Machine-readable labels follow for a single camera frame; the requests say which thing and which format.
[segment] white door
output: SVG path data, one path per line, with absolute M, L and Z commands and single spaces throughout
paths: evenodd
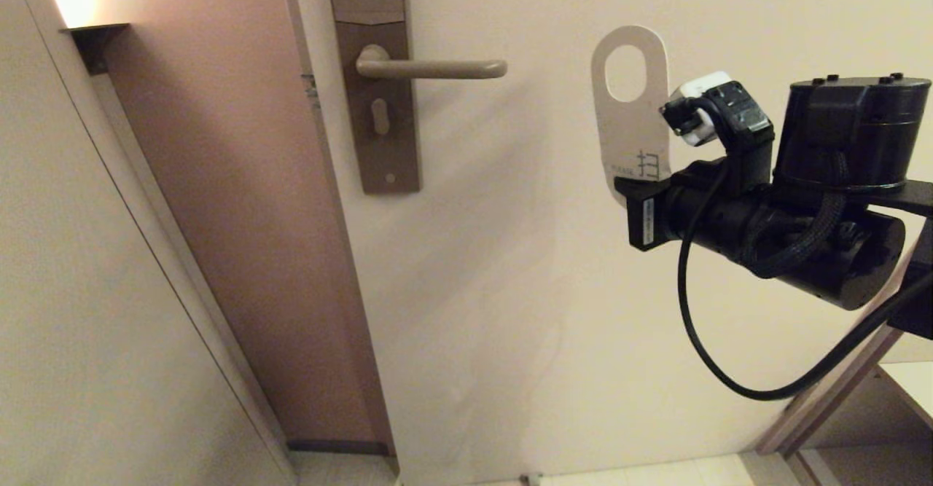
M 486 82 L 415 84 L 423 191 L 364 196 L 329 0 L 302 18 L 402 475 L 514 479 L 737 452 L 786 403 L 704 369 L 677 309 L 676 245 L 628 246 L 606 190 L 590 55 L 640 24 L 671 85 L 723 70 L 783 122 L 787 85 L 933 77 L 933 0 L 410 0 L 414 58 L 506 58 Z M 910 175 L 933 176 L 927 121 Z M 721 154 L 674 143 L 674 170 Z M 909 230 L 916 231 L 916 221 Z M 856 314 L 697 250 L 691 302 L 714 357 L 777 387 Z
M 104 167 L 44 11 L 0 10 L 0 484 L 289 483 Z

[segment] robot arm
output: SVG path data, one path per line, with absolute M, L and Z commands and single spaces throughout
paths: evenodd
M 924 233 L 933 232 L 933 184 L 906 177 L 929 88 L 929 80 L 902 74 L 830 75 L 791 85 L 772 180 L 773 125 L 743 85 L 720 72 L 683 85 L 660 111 L 688 144 L 718 138 L 725 157 L 693 162 L 654 183 L 615 178 L 616 191 L 626 198 L 634 247 L 649 251 L 682 240 L 679 300 L 687 334 L 706 366 L 736 393 L 757 400 L 793 396 L 892 317 L 912 324 L 913 333 L 933 337 L 927 258 L 926 269 L 914 270 L 916 276 L 905 280 L 900 293 L 806 375 L 777 390 L 750 390 L 723 373 L 703 349 L 686 290 L 687 258 L 695 241 L 757 277 L 779 279 L 847 310 L 866 304 L 889 279 L 905 234 L 899 219 L 867 207 L 922 215 Z M 918 253 L 929 257 L 921 248 Z M 903 320 L 908 315 L 912 320 Z

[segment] floor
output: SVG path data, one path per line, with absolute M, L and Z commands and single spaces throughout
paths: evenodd
M 332 453 L 292 453 L 300 486 L 401 486 L 394 459 Z M 483 486 L 519 486 L 488 482 Z M 542 486 L 800 486 L 779 455 L 741 453 L 544 477 Z

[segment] door handle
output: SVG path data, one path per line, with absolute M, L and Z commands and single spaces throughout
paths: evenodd
M 382 45 L 370 44 L 356 59 L 356 71 L 367 78 L 486 80 L 509 71 L 504 60 L 392 60 Z

